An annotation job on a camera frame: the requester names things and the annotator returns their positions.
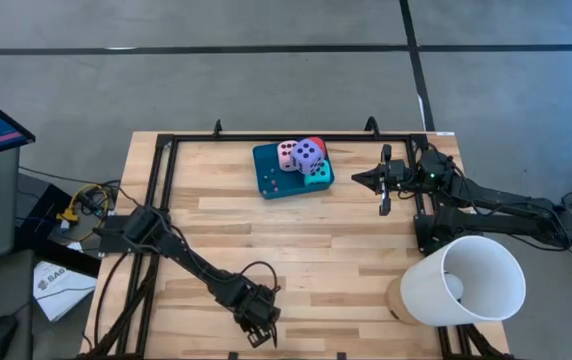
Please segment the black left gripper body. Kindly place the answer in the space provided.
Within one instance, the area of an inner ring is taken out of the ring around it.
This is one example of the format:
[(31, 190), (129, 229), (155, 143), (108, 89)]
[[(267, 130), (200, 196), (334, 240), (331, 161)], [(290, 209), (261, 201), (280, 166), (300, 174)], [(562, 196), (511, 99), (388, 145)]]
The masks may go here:
[(272, 288), (266, 285), (247, 285), (245, 289), (242, 290), (241, 295), (232, 305), (232, 311), (234, 314), (234, 320), (240, 325), (241, 329), (247, 333), (251, 327), (265, 328), (269, 329), (271, 323), (257, 323), (249, 309), (251, 302), (253, 301), (255, 294), (261, 288), (270, 289), (276, 293), (281, 290), (280, 285), (276, 285)]

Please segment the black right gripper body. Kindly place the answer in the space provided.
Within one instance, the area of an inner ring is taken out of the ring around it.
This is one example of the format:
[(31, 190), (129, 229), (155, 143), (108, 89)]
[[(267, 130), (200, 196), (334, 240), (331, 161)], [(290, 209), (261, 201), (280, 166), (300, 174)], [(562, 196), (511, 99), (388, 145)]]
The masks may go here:
[(417, 187), (419, 185), (418, 171), (413, 170), (413, 177), (408, 182), (403, 183), (393, 183), (388, 179), (388, 168), (387, 165), (392, 161), (392, 146), (385, 144), (381, 151), (381, 160), (378, 164), (377, 169), (381, 172), (380, 184), (382, 193), (381, 202), (379, 206), (379, 215), (386, 216), (390, 213), (392, 209), (392, 200), (390, 198), (390, 192), (397, 193), (397, 198), (399, 200), (408, 200), (414, 198), (417, 193)]

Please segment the large teal foam die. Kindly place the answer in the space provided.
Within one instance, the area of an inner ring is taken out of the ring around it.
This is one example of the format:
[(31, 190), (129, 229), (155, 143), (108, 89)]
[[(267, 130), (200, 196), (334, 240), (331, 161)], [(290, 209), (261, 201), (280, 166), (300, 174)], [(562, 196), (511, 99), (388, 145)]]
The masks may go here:
[(304, 184), (306, 186), (313, 185), (329, 185), (331, 183), (331, 173), (329, 170), (329, 163), (327, 160), (323, 160), (321, 165), (307, 174), (304, 177)]

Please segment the large purple foam die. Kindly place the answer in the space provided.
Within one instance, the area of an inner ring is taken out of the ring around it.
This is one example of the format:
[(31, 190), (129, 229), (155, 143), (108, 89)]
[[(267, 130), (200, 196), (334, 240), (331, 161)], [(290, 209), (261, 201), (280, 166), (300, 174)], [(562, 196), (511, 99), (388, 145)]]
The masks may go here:
[(325, 159), (320, 148), (309, 138), (298, 142), (291, 152), (291, 157), (296, 169), (305, 175), (317, 169)]

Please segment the large pink foam die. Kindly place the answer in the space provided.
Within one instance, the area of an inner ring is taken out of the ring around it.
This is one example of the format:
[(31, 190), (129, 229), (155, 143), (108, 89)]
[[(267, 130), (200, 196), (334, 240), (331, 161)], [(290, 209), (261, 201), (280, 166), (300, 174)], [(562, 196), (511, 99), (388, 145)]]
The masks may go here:
[(278, 165), (282, 171), (296, 171), (296, 167), (291, 157), (291, 152), (297, 144), (298, 142), (296, 140), (287, 140), (277, 145)]

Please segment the blue plastic tray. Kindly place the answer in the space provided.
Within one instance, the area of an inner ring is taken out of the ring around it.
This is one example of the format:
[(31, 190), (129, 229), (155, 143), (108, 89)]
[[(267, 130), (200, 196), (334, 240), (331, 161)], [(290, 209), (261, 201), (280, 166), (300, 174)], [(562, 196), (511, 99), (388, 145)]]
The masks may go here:
[[(255, 173), (257, 179), (257, 187), (259, 194), (267, 200), (302, 195), (312, 192), (324, 191), (330, 188), (335, 181), (335, 174), (331, 163), (329, 163), (329, 170), (331, 173), (331, 183), (329, 185), (313, 185), (306, 186), (304, 184), (304, 177), (299, 171), (285, 172), (279, 168), (277, 156), (276, 143), (259, 145), (253, 148), (253, 160), (255, 165)], [(275, 174), (270, 173), (270, 169), (275, 169)], [(269, 179), (264, 180), (263, 176), (268, 175)], [(277, 185), (271, 184), (272, 180), (277, 181)], [(274, 187), (279, 188), (279, 192), (273, 191)]]

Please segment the table lamp white shade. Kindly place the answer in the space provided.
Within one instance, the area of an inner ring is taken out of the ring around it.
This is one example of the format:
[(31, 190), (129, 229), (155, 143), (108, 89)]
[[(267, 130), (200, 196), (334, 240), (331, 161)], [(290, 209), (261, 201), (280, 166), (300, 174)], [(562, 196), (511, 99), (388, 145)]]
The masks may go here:
[(412, 265), (388, 285), (388, 310), (406, 324), (454, 326), (500, 322), (526, 297), (515, 257), (479, 235), (460, 237)]

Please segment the white paper booklet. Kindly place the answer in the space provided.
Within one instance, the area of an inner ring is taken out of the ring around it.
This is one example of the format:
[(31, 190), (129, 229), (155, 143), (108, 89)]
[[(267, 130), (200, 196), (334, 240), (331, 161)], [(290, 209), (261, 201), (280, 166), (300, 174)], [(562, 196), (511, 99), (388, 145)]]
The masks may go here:
[(33, 270), (33, 296), (50, 322), (57, 322), (95, 287), (95, 278), (45, 261)]

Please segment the dark operator desk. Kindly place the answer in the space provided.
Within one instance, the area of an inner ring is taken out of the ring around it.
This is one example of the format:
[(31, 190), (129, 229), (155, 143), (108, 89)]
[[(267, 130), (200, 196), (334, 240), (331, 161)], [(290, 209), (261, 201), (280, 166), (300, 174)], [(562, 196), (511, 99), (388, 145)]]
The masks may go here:
[(0, 258), (0, 316), (14, 315), (18, 326), (3, 360), (33, 360), (33, 315), (41, 311), (33, 296), (34, 254)]

